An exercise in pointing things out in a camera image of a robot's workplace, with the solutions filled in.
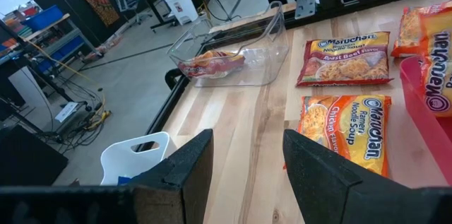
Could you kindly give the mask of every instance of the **clear plastic container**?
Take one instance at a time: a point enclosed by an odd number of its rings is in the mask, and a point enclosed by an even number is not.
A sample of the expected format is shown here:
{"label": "clear plastic container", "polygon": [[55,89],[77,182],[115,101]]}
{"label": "clear plastic container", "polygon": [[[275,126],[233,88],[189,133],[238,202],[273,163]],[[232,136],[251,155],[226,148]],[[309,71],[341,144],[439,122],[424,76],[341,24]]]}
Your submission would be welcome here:
{"label": "clear plastic container", "polygon": [[420,58],[400,63],[405,106],[446,181],[452,185],[452,117],[437,118],[418,94],[421,86]]}
{"label": "clear plastic container", "polygon": [[[274,1],[263,14],[233,23],[242,26],[209,33],[211,22],[201,20],[168,50],[196,87],[263,86],[278,76],[289,51],[282,4]],[[199,56],[207,51],[224,56]]]}

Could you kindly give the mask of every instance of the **white trash bin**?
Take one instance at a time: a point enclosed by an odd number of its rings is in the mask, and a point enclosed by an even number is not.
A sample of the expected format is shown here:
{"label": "white trash bin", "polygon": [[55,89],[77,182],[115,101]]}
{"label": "white trash bin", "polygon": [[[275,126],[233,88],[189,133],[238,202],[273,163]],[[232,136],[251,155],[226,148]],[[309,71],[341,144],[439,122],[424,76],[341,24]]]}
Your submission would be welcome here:
{"label": "white trash bin", "polygon": [[198,13],[191,0],[165,0],[181,25],[195,21]]}
{"label": "white trash bin", "polygon": [[[132,150],[133,146],[149,142],[158,143],[158,148],[140,153]],[[176,149],[176,145],[166,132],[114,143],[100,156],[100,163],[104,169],[104,178],[100,185],[118,185],[118,177],[132,178],[146,172],[173,154]]]}

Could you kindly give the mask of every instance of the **ramen noodle soup package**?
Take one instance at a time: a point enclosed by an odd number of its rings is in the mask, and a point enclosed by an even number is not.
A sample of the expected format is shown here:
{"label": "ramen noodle soup package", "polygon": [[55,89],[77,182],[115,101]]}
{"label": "ramen noodle soup package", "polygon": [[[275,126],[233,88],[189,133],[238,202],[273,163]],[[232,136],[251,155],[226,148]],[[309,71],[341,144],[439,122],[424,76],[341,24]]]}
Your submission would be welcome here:
{"label": "ramen noodle soup package", "polygon": [[452,117],[452,8],[421,15],[421,94],[437,117]]}
{"label": "ramen noodle soup package", "polygon": [[421,38],[420,14],[431,15],[449,7],[452,7],[452,1],[423,8],[405,8],[402,19],[400,19],[399,34],[397,40],[394,42],[394,49],[391,52],[391,56],[409,57],[418,54],[420,52]]}
{"label": "ramen noodle soup package", "polygon": [[297,86],[387,83],[388,32],[306,43]]}
{"label": "ramen noodle soup package", "polygon": [[179,69],[195,78],[223,78],[244,65],[245,57],[232,52],[207,51],[190,61],[179,62]]}
{"label": "ramen noodle soup package", "polygon": [[385,95],[302,97],[297,131],[377,174],[388,176]]}

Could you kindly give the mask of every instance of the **gray concrete floor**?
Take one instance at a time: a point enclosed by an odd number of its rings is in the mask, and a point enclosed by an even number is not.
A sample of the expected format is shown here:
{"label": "gray concrete floor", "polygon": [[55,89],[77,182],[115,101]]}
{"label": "gray concrete floor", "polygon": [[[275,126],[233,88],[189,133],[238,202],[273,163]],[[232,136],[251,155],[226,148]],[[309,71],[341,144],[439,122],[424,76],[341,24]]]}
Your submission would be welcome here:
{"label": "gray concrete floor", "polygon": [[[220,1],[229,13],[237,0]],[[252,16],[264,11],[267,6],[267,0],[242,0],[233,16]],[[159,11],[165,11],[163,4],[158,4],[157,7]],[[215,1],[210,1],[209,8],[218,18],[226,18],[225,12]],[[213,19],[213,22],[221,23],[216,19]],[[54,183],[55,185],[67,185],[75,179],[79,179],[83,185],[99,184],[103,177],[100,164],[100,155],[103,150],[113,143],[142,136],[147,131],[170,93],[164,81],[165,73],[175,68],[172,60],[166,55],[169,47],[157,48],[172,44],[193,25],[193,23],[176,27],[166,25],[157,28],[157,33],[153,33],[150,26],[156,23],[157,19],[153,17],[145,20],[141,25],[128,29],[122,41],[106,53],[105,58],[86,66],[86,68],[93,68],[82,71],[103,88],[106,107],[112,111],[113,115],[105,122],[104,129],[92,144],[79,146],[65,154],[69,163]],[[156,50],[116,61],[149,49]],[[99,87],[80,76],[74,76],[71,80],[93,91]],[[66,92],[75,100],[80,99],[69,90]],[[52,104],[52,115],[55,116],[61,110],[59,105],[64,103],[64,100],[56,94],[53,94],[49,100]],[[39,127],[44,127],[49,123],[49,112],[45,108],[36,108],[27,115],[27,118]]]}

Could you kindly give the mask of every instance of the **office chair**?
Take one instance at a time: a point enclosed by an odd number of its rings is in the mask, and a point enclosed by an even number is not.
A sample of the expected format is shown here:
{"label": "office chair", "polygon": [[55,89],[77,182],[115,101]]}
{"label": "office chair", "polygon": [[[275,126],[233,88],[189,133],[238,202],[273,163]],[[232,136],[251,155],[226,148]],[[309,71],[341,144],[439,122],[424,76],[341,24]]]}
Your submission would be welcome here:
{"label": "office chair", "polygon": [[136,22],[137,24],[140,25],[142,17],[145,16],[153,17],[153,15],[150,13],[138,14],[136,12],[136,9],[138,8],[138,2],[140,2],[140,0],[116,0],[119,11],[121,12],[134,11],[136,16]]}

